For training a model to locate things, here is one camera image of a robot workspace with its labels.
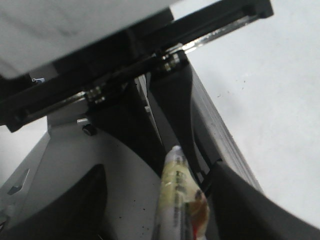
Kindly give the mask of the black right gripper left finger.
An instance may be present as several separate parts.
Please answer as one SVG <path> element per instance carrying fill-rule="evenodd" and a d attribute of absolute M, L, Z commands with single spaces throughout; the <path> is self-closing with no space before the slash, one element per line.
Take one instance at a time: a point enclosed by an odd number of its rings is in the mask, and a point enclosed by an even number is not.
<path fill-rule="evenodd" d="M 118 139 L 160 177 L 166 151 L 145 110 L 134 80 L 88 99 L 86 117 L 97 129 Z"/>

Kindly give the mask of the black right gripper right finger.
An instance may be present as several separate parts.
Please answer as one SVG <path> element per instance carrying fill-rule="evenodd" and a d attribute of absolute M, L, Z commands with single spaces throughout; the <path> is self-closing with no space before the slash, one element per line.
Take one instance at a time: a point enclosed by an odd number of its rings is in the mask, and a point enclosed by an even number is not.
<path fill-rule="evenodd" d="M 166 151 L 179 145 L 199 185 L 211 185 L 221 160 L 205 119 L 200 79 L 184 51 L 157 56 L 146 77 L 148 99 Z"/>

